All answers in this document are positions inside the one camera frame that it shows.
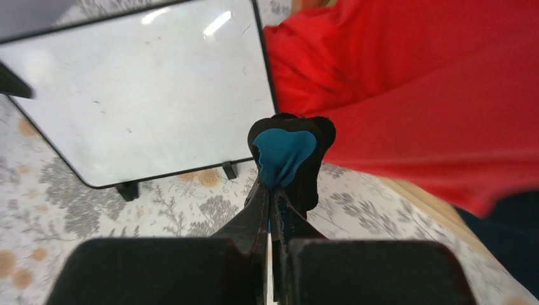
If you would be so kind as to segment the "blue black whiteboard eraser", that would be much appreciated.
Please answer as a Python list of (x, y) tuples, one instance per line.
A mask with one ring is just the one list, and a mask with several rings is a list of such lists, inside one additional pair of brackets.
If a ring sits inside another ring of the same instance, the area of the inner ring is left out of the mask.
[(318, 204), (318, 174), (336, 139), (326, 117), (279, 113), (255, 122), (247, 136), (258, 169), (258, 181), (284, 190), (294, 210), (306, 217)]

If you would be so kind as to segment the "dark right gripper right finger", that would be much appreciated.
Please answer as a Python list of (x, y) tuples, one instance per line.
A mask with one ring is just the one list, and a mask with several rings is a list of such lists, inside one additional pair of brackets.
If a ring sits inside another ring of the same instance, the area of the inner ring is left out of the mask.
[(426, 240), (330, 240), (281, 189), (269, 197), (279, 304), (475, 304), (463, 268)]

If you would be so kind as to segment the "white whiteboard black frame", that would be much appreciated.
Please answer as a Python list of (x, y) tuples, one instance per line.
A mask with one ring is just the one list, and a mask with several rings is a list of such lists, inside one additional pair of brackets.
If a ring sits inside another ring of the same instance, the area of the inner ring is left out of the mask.
[(1, 41), (34, 91), (7, 97), (84, 184), (132, 201), (139, 182), (250, 159), (276, 113), (255, 1), (170, 1)]

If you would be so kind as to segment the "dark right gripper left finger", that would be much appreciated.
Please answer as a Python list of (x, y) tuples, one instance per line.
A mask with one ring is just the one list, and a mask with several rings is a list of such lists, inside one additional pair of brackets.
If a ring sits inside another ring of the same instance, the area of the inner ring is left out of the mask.
[(264, 304), (269, 189), (208, 237), (95, 238), (68, 256), (48, 304)]

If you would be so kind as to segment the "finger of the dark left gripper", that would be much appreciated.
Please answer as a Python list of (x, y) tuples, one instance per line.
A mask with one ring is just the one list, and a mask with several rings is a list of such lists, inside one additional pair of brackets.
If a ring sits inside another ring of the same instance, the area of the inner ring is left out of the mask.
[(9, 69), (2, 62), (1, 66), (1, 87), (0, 92), (4, 95), (20, 97), (20, 98), (33, 98), (34, 91), (32, 88), (21, 78), (19, 78), (11, 69)]

